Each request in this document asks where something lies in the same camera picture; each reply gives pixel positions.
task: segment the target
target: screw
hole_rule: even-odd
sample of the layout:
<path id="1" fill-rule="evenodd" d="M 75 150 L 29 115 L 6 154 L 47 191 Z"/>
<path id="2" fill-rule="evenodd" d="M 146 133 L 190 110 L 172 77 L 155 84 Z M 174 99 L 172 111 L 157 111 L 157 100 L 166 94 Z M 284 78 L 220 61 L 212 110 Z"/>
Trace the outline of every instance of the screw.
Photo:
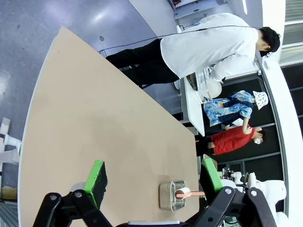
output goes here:
<path id="1" fill-rule="evenodd" d="M 51 196 L 51 201 L 54 201 L 54 200 L 56 200 L 57 199 L 57 196 L 55 196 L 55 195 L 52 195 Z"/>
<path id="2" fill-rule="evenodd" d="M 225 193 L 226 193 L 226 194 L 231 194 L 231 192 L 232 192 L 231 189 L 229 189 L 229 188 L 225 189 Z"/>
<path id="3" fill-rule="evenodd" d="M 251 191 L 251 195 L 252 195 L 252 196 L 256 196 L 256 195 L 257 195 L 257 192 L 256 192 L 256 191 Z"/>
<path id="4" fill-rule="evenodd" d="M 80 198 L 80 197 L 82 196 L 82 194 L 81 194 L 81 192 L 76 192 L 76 193 L 75 193 L 75 196 L 76 196 L 77 198 Z"/>

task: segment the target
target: metal container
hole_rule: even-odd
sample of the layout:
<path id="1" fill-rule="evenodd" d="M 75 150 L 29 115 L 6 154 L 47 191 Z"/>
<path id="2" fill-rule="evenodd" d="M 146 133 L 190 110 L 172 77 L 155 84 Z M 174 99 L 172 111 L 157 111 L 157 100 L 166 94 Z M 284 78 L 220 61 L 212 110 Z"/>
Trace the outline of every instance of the metal container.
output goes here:
<path id="1" fill-rule="evenodd" d="M 162 183 L 159 186 L 160 209 L 176 211 L 185 206 L 185 198 L 177 200 L 175 191 L 185 187 L 184 181 L 172 181 Z"/>

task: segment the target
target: beige tabletop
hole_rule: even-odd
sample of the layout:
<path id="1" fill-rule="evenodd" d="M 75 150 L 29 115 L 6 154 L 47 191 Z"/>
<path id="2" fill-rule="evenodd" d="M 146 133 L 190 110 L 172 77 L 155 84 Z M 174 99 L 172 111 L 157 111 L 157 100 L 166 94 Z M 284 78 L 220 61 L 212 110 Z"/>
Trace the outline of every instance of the beige tabletop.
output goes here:
<path id="1" fill-rule="evenodd" d="M 128 220 L 185 221 L 185 208 L 159 208 L 159 184 L 184 180 L 198 189 L 195 138 L 144 91 L 75 34 L 61 28 L 44 61 L 29 109 L 19 167 L 22 227 L 32 226 L 43 197 L 66 195 L 106 163 L 101 210 L 113 226 Z M 72 226 L 85 226 L 81 220 Z"/>

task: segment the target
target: person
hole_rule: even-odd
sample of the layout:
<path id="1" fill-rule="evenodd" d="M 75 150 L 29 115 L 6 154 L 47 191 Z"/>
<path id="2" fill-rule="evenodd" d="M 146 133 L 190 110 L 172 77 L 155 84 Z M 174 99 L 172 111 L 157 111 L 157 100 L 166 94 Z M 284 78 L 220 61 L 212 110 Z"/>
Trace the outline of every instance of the person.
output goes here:
<path id="1" fill-rule="evenodd" d="M 249 125 L 248 128 L 251 131 L 250 134 L 244 134 L 241 127 L 236 127 L 204 137 L 196 142 L 197 156 L 225 154 L 243 147 L 251 140 L 254 140 L 256 144 L 266 142 L 267 131 L 265 129 L 251 128 Z"/>
<path id="2" fill-rule="evenodd" d="M 253 62 L 256 49 L 264 56 L 280 46 L 279 34 L 270 27 L 257 30 L 230 13 L 211 15 L 200 22 L 180 34 L 106 59 L 119 69 L 138 64 L 123 71 L 137 85 L 174 82 L 214 64 L 211 78 L 221 81 Z"/>
<path id="3" fill-rule="evenodd" d="M 250 134 L 248 122 L 254 105 L 260 110 L 268 104 L 268 96 L 265 92 L 253 91 L 253 95 L 244 90 L 235 92 L 227 98 L 217 98 L 205 103 L 203 114 L 209 119 L 209 126 L 217 124 L 229 125 L 239 118 L 243 119 L 242 132 Z"/>

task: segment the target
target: red object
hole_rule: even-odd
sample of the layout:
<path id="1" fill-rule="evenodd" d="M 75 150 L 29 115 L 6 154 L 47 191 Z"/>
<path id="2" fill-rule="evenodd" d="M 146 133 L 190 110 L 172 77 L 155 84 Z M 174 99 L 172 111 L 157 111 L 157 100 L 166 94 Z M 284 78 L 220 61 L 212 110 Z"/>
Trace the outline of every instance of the red object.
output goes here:
<path id="1" fill-rule="evenodd" d="M 246 135 L 242 132 L 242 127 L 236 127 L 211 136 L 214 143 L 214 154 L 221 155 L 243 147 L 251 140 L 254 133 L 254 128 L 251 134 Z"/>

